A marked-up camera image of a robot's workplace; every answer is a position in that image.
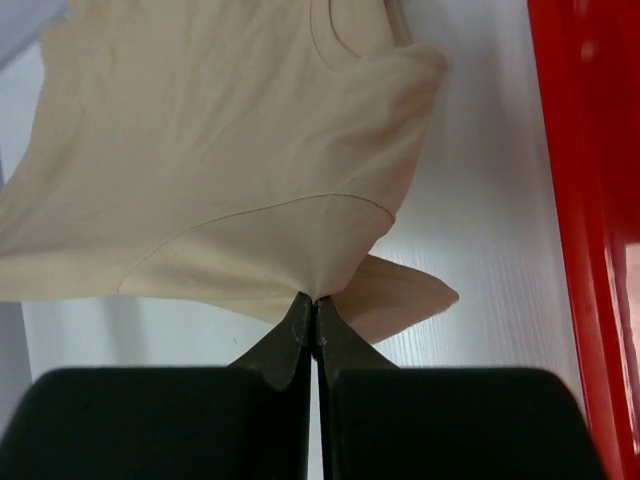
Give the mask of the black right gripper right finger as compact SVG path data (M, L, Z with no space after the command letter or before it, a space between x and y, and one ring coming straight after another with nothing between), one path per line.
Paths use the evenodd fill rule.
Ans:
M400 368L330 299L314 320L328 479L602 479L580 408L553 373Z

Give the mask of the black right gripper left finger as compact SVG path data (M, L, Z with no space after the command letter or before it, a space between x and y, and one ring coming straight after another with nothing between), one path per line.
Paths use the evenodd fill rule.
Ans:
M66 368L27 391L5 479L303 479L313 303L226 367Z

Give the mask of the beige t shirt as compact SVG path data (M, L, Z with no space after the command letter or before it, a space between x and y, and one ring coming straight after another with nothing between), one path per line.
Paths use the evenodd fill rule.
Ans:
M75 1L1 191L1 297L331 297L366 340L458 298L372 255L447 69L394 1Z

